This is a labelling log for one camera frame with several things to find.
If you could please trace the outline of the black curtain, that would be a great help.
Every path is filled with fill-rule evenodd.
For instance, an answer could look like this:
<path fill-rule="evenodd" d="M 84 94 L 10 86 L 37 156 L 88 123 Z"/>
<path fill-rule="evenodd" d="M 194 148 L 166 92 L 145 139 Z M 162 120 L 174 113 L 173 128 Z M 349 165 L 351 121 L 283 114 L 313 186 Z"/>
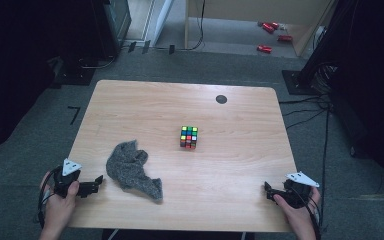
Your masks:
<path fill-rule="evenodd" d="M 0 144 L 54 81 L 56 27 L 75 0 L 0 0 Z"/>
<path fill-rule="evenodd" d="M 384 168 L 384 0 L 357 0 L 332 87 L 363 125 L 356 145 Z"/>

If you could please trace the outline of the white board panel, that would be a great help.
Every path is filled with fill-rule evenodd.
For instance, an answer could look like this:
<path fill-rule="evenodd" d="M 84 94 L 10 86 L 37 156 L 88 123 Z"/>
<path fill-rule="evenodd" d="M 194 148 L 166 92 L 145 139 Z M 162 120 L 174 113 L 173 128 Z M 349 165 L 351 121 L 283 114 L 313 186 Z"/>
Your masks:
<path fill-rule="evenodd" d="M 168 15 L 171 11 L 172 5 L 174 0 L 164 0 L 164 3 L 162 5 L 161 11 L 158 15 L 155 32 L 154 32 L 154 38 L 152 40 L 152 43 L 154 46 L 157 45 L 159 37 L 161 35 L 161 32 L 164 28 L 165 22 L 168 18 Z"/>

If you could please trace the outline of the person's left hand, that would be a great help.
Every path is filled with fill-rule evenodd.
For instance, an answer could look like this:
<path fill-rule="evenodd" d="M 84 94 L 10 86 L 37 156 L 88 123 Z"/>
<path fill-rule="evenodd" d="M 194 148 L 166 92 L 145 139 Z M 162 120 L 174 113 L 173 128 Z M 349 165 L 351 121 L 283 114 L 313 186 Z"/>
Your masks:
<path fill-rule="evenodd" d="M 43 228 L 65 228 L 69 223 L 76 205 L 79 182 L 73 182 L 65 198 L 52 196 L 46 204 L 45 224 Z"/>

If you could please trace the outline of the black stand base plate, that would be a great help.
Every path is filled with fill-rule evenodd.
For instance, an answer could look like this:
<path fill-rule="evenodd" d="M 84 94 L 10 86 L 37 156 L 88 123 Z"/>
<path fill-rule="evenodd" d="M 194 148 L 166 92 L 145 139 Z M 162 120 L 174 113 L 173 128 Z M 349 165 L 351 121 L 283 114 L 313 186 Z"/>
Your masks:
<path fill-rule="evenodd" d="M 55 77 L 51 88 L 59 89 L 63 85 L 89 86 L 95 69 L 84 66 L 80 61 L 66 62 L 58 60 L 55 68 Z"/>
<path fill-rule="evenodd" d="M 283 70 L 282 76 L 290 95 L 318 95 L 311 81 L 301 72 Z"/>

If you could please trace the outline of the white wall socket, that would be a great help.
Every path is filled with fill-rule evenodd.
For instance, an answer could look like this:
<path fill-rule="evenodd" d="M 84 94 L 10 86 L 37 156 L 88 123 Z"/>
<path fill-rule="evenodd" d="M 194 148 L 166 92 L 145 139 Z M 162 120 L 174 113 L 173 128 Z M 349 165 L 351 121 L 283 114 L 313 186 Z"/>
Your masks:
<path fill-rule="evenodd" d="M 320 26 L 317 29 L 317 31 L 314 34 L 314 44 L 315 45 L 317 45 L 321 41 L 321 39 L 323 38 L 324 32 L 325 32 L 324 26 Z"/>

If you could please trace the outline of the grey fuzzy cloth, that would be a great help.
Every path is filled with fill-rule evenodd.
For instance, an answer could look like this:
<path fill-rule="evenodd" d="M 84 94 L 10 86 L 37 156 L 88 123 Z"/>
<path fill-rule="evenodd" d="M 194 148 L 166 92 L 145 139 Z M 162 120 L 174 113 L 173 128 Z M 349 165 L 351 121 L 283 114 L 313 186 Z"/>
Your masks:
<path fill-rule="evenodd" d="M 144 165 L 147 160 L 148 153 L 137 148 L 136 140 L 122 142 L 115 146 L 107 159 L 106 172 L 122 190 L 135 189 L 154 201 L 161 201 L 162 181 L 146 175 Z"/>

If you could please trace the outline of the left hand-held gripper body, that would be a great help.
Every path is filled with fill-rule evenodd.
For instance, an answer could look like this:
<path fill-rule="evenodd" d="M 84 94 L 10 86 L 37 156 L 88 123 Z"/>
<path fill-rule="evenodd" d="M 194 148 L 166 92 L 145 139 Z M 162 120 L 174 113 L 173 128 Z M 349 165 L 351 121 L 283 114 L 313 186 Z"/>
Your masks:
<path fill-rule="evenodd" d="M 70 185 L 78 180 L 82 165 L 66 158 L 54 174 L 54 192 L 65 198 Z"/>

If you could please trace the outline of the dark cabinet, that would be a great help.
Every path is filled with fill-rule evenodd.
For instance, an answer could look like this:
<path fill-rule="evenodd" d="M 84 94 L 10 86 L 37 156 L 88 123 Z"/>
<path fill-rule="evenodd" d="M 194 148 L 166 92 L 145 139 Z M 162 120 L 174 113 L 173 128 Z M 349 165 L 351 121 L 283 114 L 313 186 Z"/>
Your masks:
<path fill-rule="evenodd" d="M 127 0 L 92 0 L 100 58 L 116 57 L 131 24 Z"/>

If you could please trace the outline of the multicoloured puzzle cube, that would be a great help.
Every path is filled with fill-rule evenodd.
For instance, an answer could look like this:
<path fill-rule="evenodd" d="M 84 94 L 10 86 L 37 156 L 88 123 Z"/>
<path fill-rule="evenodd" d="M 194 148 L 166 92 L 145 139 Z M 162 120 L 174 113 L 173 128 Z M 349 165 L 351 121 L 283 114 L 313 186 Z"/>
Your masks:
<path fill-rule="evenodd" d="M 182 126 L 180 131 L 180 143 L 183 148 L 195 149 L 197 147 L 198 128 Z"/>

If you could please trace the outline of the black tape corner mark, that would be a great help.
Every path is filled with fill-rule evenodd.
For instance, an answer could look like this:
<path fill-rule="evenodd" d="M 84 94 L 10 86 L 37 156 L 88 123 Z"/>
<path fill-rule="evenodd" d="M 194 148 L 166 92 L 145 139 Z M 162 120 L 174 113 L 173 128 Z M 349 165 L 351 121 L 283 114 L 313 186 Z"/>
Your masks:
<path fill-rule="evenodd" d="M 81 107 L 78 107 L 78 106 L 68 106 L 67 108 L 75 111 L 75 113 L 74 113 L 74 115 L 72 117 L 72 120 L 70 121 L 70 125 L 73 125 L 74 122 L 77 119 L 77 116 L 78 116 L 78 114 L 80 112 Z"/>

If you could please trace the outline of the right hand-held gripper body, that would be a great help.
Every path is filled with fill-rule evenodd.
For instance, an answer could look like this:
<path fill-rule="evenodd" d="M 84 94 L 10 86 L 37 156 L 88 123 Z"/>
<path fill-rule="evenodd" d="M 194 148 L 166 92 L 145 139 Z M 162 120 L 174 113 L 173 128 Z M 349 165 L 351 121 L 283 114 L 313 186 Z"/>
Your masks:
<path fill-rule="evenodd" d="M 293 208 L 301 208 L 308 204 L 312 196 L 312 188 L 320 184 L 304 174 L 302 171 L 286 174 L 284 190 L 287 194 L 285 200 Z"/>

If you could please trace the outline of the black stand pole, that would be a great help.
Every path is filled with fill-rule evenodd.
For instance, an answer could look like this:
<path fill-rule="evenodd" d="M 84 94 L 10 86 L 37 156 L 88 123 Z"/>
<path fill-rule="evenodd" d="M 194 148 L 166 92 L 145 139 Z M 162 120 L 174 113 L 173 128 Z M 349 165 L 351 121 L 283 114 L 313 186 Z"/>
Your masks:
<path fill-rule="evenodd" d="M 316 70 L 340 59 L 346 42 L 354 0 L 339 0 L 327 31 L 297 77 L 297 85 L 308 88 Z"/>

